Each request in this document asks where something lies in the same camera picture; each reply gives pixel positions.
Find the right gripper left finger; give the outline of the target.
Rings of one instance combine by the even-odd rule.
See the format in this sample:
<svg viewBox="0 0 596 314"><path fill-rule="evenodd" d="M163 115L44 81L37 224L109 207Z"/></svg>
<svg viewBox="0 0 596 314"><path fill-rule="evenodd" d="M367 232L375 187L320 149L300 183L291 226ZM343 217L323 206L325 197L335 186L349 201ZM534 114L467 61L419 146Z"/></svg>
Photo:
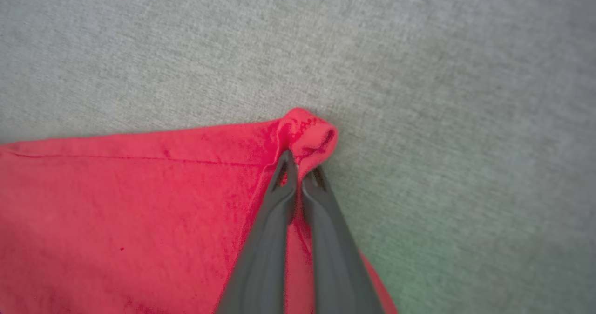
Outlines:
<svg viewBox="0 0 596 314"><path fill-rule="evenodd" d="M297 185L294 157L286 150L278 159L217 314L284 312L287 229L296 209Z"/></svg>

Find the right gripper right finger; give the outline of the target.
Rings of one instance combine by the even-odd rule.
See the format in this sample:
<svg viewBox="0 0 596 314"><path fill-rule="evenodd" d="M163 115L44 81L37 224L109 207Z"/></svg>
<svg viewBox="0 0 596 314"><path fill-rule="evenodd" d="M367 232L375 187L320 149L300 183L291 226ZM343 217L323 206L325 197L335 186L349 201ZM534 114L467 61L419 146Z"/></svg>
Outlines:
<svg viewBox="0 0 596 314"><path fill-rule="evenodd" d="M345 217L321 166L302 181L304 217L312 234L316 314L383 314Z"/></svg>

